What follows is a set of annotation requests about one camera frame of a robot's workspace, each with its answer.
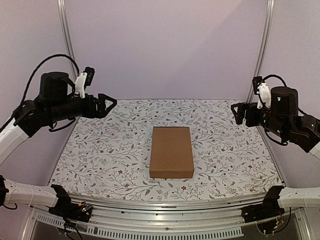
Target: table surface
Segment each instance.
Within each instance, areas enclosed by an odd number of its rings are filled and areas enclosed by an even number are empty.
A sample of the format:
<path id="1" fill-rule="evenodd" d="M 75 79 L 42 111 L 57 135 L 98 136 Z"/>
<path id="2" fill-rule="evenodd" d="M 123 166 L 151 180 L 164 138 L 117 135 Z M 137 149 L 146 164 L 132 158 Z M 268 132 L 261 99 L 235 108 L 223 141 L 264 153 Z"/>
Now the table surface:
<path id="1" fill-rule="evenodd" d="M 77 195 L 197 201 L 264 193 L 281 180 L 256 127 L 236 125 L 231 100 L 120 100 L 81 117 L 51 177 Z M 153 127 L 189 127 L 192 179 L 149 178 Z"/>

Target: floral pattern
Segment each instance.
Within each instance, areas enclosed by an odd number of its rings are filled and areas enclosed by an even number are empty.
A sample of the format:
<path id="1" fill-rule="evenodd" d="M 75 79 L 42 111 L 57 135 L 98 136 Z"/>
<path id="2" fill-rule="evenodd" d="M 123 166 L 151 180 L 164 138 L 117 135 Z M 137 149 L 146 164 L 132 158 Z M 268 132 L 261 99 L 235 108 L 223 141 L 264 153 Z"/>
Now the floral pattern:
<path id="1" fill-rule="evenodd" d="M 78 195 L 196 201 L 281 184 L 255 127 L 236 125 L 228 100 L 121 100 L 104 119 L 80 118 L 50 183 Z M 192 179 L 149 178 L 153 127 L 189 127 Z"/>

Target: robotic arm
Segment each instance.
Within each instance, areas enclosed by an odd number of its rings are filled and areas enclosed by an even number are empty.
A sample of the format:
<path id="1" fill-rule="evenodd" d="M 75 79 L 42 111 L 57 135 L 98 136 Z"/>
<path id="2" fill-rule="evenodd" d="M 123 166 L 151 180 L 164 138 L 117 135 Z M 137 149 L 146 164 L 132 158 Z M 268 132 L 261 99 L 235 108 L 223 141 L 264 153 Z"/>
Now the robotic arm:
<path id="1" fill-rule="evenodd" d="M 270 77 L 280 79 L 284 86 L 274 87 L 270 91 L 265 83 Z M 283 79 L 277 75 L 254 77 L 252 84 L 254 94 L 258 95 L 258 102 L 240 102 L 232 105 L 231 110 L 236 123 L 240 125 L 245 120 L 247 127 L 261 126 L 273 142 L 282 146 L 288 145 L 288 142 L 294 143 L 306 153 L 320 159 L 320 120 L 299 109 L 297 90 L 287 87 Z M 269 132 L 280 137 L 280 141 L 271 138 Z M 255 222 L 275 217 L 279 213 L 283 214 L 284 208 L 289 207 L 320 208 L 320 187 L 272 186 L 263 203 L 244 207 L 242 216 L 246 223 Z M 271 230 L 267 234 L 274 233 L 274 228 Z"/>
<path id="2" fill-rule="evenodd" d="M 49 131 L 55 132 L 70 126 L 76 120 L 75 117 L 104 118 L 117 105 L 117 100 L 101 93 L 98 98 L 85 93 L 86 87 L 91 85 L 94 73 L 93 68 L 86 67 L 75 84 L 64 72 L 43 74 L 39 95 L 34 100 L 24 101 L 23 105 L 13 111 L 7 125 L 2 127 L 0 165 L 21 143 L 42 127 L 49 126 Z M 71 94 L 68 94 L 68 85 L 72 87 Z M 61 120 L 70 122 L 55 128 Z M 62 186 L 21 184 L 0 175 L 0 206 L 6 207 L 9 204 L 44 205 L 49 207 L 51 214 L 63 217 L 66 222 L 68 219 L 88 222 L 92 211 L 90 204 L 72 203 Z"/>

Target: table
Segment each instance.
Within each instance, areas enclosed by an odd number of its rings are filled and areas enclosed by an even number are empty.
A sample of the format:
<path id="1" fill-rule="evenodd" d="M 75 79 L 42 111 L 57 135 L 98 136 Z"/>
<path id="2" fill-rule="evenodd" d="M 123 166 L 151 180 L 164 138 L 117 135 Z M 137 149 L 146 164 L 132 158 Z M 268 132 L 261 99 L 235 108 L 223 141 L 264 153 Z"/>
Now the table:
<path id="1" fill-rule="evenodd" d="M 281 180 L 257 128 L 236 125 L 232 100 L 120 100 L 80 118 L 50 179 L 72 194 L 134 201 L 199 201 L 266 192 Z M 189 127 L 192 179 L 149 178 L 153 127 Z"/>

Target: floral tablecloth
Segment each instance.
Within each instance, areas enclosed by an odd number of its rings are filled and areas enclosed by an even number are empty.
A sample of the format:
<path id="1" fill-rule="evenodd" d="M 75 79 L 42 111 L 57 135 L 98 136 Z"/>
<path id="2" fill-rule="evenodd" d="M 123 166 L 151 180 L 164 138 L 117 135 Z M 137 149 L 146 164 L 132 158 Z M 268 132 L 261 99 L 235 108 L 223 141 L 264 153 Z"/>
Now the floral tablecloth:
<path id="1" fill-rule="evenodd" d="M 196 201 L 266 192 L 281 184 L 255 127 L 236 125 L 229 100 L 120 100 L 104 119 L 80 118 L 51 184 L 74 194 Z M 149 178 L 155 126 L 190 128 L 193 179 Z"/>

